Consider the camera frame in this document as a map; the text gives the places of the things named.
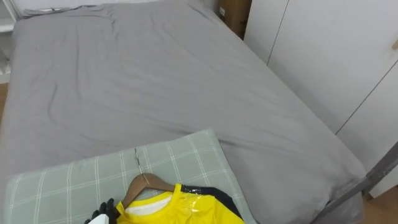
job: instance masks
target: plaid pillowcase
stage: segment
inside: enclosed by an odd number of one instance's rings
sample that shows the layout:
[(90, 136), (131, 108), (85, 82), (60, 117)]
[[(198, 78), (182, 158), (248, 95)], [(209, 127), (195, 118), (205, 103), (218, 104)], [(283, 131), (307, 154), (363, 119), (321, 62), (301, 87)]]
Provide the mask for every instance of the plaid pillowcase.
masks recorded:
[[(137, 148), (143, 172), (168, 183), (212, 186), (230, 195), (245, 223), (256, 223), (212, 130)], [(6, 190), (7, 224), (82, 224), (109, 198), (122, 200), (139, 174), (134, 149), (15, 176)], [(160, 192), (146, 190), (139, 199)]]

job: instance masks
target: wooden hanger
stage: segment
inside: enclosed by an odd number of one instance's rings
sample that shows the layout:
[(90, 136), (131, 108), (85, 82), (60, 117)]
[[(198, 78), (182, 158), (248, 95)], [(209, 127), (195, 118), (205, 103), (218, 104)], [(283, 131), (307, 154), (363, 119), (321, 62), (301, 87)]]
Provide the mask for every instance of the wooden hanger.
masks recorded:
[(154, 174), (140, 174), (132, 180), (127, 194), (122, 201), (123, 207), (126, 209), (144, 189), (173, 192), (174, 188), (174, 185), (164, 182), (160, 177)]

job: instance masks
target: yellow shirt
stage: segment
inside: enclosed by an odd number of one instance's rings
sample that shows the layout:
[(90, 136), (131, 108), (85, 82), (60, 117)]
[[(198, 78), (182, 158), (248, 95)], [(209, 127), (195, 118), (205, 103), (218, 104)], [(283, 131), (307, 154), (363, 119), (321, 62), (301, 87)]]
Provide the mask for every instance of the yellow shirt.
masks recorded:
[(244, 223), (232, 198), (213, 187), (176, 184), (174, 192), (134, 201), (127, 209), (119, 202), (116, 209), (121, 214), (118, 224)]

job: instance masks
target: mattress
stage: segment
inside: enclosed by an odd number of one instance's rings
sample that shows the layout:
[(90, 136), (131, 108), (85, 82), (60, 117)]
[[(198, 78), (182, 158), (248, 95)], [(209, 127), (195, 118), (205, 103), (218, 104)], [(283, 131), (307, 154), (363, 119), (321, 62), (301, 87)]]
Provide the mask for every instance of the mattress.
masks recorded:
[[(81, 7), (23, 19), (13, 39), (2, 191), (13, 174), (208, 128), (259, 221), (308, 222), (364, 175), (346, 146), (199, 5)], [(358, 218), (356, 199), (333, 216)]]

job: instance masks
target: wardrobe door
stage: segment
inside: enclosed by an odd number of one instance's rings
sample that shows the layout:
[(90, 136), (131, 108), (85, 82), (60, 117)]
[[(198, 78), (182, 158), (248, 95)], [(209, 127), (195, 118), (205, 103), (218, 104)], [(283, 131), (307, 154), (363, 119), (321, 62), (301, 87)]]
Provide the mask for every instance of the wardrobe door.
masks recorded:
[(288, 0), (252, 0), (244, 42), (268, 62)]
[(289, 1), (268, 66), (336, 133), (398, 59), (397, 0)]
[[(369, 95), (337, 136), (371, 170), (398, 142), (398, 65), (395, 65)], [(377, 197), (398, 185), (398, 168), (372, 191)]]

